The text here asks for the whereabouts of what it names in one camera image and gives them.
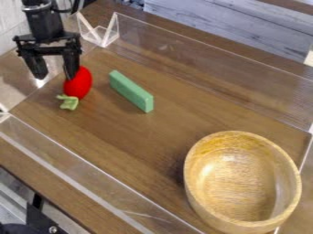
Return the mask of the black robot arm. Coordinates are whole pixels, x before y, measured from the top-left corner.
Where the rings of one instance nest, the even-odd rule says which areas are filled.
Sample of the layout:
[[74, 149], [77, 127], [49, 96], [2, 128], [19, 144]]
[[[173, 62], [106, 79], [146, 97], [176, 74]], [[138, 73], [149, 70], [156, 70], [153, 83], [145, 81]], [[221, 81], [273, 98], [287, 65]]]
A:
[[31, 33], [13, 38], [18, 45], [18, 55], [39, 80], [50, 73], [45, 56], [62, 56], [66, 79], [73, 80], [79, 72], [82, 45], [79, 33], [65, 30], [61, 17], [71, 10], [61, 9], [57, 0], [22, 0], [22, 11]]

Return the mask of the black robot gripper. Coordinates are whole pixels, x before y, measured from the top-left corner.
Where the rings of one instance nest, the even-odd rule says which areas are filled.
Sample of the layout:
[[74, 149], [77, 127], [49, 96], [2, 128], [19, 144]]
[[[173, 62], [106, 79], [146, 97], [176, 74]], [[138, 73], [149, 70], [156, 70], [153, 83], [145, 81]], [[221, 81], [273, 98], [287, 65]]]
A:
[[47, 62], [43, 56], [63, 56], [66, 79], [75, 78], [79, 71], [79, 56], [82, 45], [79, 33], [65, 31], [55, 38], [37, 39], [33, 34], [13, 38], [18, 45], [18, 54], [37, 79], [43, 80], [49, 75]]

